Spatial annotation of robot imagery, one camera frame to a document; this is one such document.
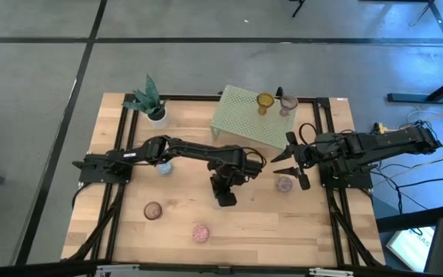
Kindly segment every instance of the yellow glass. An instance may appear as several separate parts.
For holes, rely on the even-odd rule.
[[[258,114],[265,115],[266,110],[269,107],[271,107],[274,103],[275,103],[275,99],[273,98],[273,95],[266,93],[266,92],[259,94],[258,95],[258,105],[259,105]]]

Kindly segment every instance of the green plant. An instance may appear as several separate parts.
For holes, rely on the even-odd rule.
[[[160,95],[150,75],[146,75],[145,93],[139,89],[133,90],[133,92],[135,93],[137,101],[124,102],[123,105],[126,108],[144,112],[147,115],[155,115],[165,110],[165,101],[160,103]]]

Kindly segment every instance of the wooden table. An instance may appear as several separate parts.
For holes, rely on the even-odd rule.
[[[90,144],[91,152],[105,153],[113,149],[124,96],[122,93],[104,94]],[[335,131],[353,129],[348,100],[330,98],[330,102]],[[217,104],[216,101],[171,100],[167,102],[171,122],[163,130],[152,129],[145,115],[140,114],[134,147],[152,136],[166,134],[203,144],[251,146],[268,160],[279,154],[277,149],[233,135],[220,135],[216,142],[212,142],[209,123]],[[131,116],[132,112],[129,112],[123,145]],[[321,118],[325,126],[323,111]],[[304,122],[315,124],[309,104],[299,105],[294,131],[297,132]],[[304,137],[307,142],[312,142],[315,134],[310,128],[305,129]],[[309,190],[302,191],[298,181],[291,177],[294,187],[283,194],[277,192],[275,181],[279,176],[272,172],[294,162],[289,159],[268,163],[257,179],[232,188],[238,200],[236,206],[220,208],[213,197],[209,181],[211,173],[206,169],[206,162],[176,158],[172,163],[173,171],[167,177],[161,177],[154,167],[135,167],[125,190],[113,257],[115,262],[336,266],[328,205],[317,166],[306,170],[311,182]],[[95,227],[104,187],[104,184],[91,185],[77,198],[63,258],[72,255]],[[357,189],[347,192],[355,232],[373,256],[384,262],[370,198]],[[162,217],[155,221],[149,221],[143,215],[145,204],[151,201],[159,202],[163,207]],[[192,229],[198,224],[209,227],[211,236],[205,243],[192,240]],[[105,230],[99,257],[105,256],[107,238],[108,230]],[[345,261],[349,263],[348,243],[343,231],[341,240]]]

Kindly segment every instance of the potted plant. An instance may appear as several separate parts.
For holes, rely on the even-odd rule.
[[[126,108],[144,112],[153,128],[165,128],[168,124],[165,101],[160,102],[160,95],[150,75],[146,75],[145,93],[139,89],[133,90],[136,96],[134,102],[124,102]]]

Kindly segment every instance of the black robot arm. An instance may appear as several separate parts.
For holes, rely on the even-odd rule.
[[[149,165],[163,164],[175,157],[186,157],[208,162],[208,170],[215,170],[210,178],[213,193],[222,207],[235,205],[237,199],[231,192],[233,185],[242,185],[255,179],[265,165],[247,158],[248,153],[238,145],[214,147],[185,142],[167,135],[149,138],[141,147],[131,150],[111,150],[105,155],[88,154],[83,162],[73,162],[82,170],[80,182],[129,182],[132,166],[139,162]]]
[[[280,169],[275,173],[297,177],[302,189],[309,189],[304,169],[314,165],[328,176],[323,184],[331,187],[353,187],[350,178],[369,172],[371,163],[396,155],[431,154],[441,147],[431,131],[420,125],[402,128],[384,134],[325,133],[317,135],[313,143],[299,145],[293,132],[287,133],[290,143],[286,150],[271,162],[294,156],[298,168]]]

